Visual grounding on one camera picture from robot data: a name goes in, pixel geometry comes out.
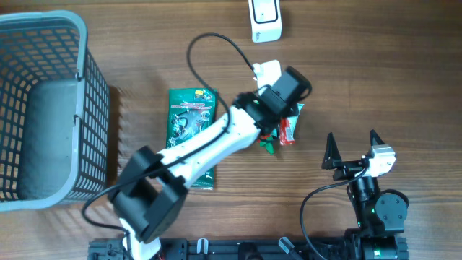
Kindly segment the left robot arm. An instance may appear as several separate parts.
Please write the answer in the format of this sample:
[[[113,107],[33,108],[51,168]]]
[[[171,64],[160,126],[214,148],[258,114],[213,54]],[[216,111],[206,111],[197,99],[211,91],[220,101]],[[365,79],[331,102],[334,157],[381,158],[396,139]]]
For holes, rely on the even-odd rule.
[[[130,259],[158,254],[160,236],[176,220],[193,183],[227,156],[271,133],[311,90],[311,83],[289,66],[272,85],[240,93],[220,119],[186,142],[159,152],[137,150],[108,194],[128,231],[123,244]]]

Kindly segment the red chili sauce bottle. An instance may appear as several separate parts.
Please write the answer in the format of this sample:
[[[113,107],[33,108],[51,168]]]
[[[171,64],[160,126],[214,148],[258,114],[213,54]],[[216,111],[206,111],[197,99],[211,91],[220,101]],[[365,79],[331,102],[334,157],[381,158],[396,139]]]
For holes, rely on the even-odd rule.
[[[275,153],[274,143],[279,139],[279,130],[274,129],[269,135],[258,138],[260,147],[263,147],[270,155]]]

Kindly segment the mint wet wipes pack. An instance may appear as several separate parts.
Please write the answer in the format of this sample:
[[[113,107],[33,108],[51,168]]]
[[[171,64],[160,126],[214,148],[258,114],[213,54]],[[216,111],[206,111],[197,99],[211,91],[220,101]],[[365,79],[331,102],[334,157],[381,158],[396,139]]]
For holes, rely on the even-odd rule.
[[[303,108],[303,104],[296,103],[291,107],[287,107],[285,110],[282,111],[280,118],[289,118],[293,116],[299,116],[301,109]]]

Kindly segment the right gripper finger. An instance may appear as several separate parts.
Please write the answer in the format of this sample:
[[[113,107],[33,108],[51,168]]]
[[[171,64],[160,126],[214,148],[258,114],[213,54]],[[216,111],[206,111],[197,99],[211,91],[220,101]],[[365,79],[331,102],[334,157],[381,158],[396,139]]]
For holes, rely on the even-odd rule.
[[[339,153],[336,140],[333,133],[329,133],[326,142],[326,151],[323,158],[321,168],[324,170],[332,170],[342,166],[342,159]]]
[[[378,133],[374,130],[370,130],[370,145],[377,146],[377,145],[384,145],[385,142],[380,138]]]

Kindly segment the red sauce sachet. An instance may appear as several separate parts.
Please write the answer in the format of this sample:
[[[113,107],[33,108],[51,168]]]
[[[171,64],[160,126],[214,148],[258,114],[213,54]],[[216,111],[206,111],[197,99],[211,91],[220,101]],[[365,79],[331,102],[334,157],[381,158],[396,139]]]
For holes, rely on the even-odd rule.
[[[280,145],[286,146],[295,143],[294,132],[297,123],[296,116],[283,118],[279,126]]]

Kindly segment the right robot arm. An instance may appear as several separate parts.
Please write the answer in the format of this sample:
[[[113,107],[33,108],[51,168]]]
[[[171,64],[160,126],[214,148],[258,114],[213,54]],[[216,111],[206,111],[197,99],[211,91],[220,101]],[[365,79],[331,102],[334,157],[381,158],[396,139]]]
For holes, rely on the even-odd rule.
[[[370,149],[359,160],[344,161],[336,140],[328,134],[322,169],[333,170],[335,181],[347,181],[346,192],[354,208],[357,228],[344,234],[347,259],[402,260],[409,258],[404,237],[409,199],[400,191],[380,189],[378,178],[389,173],[396,152],[375,130],[370,131]]]

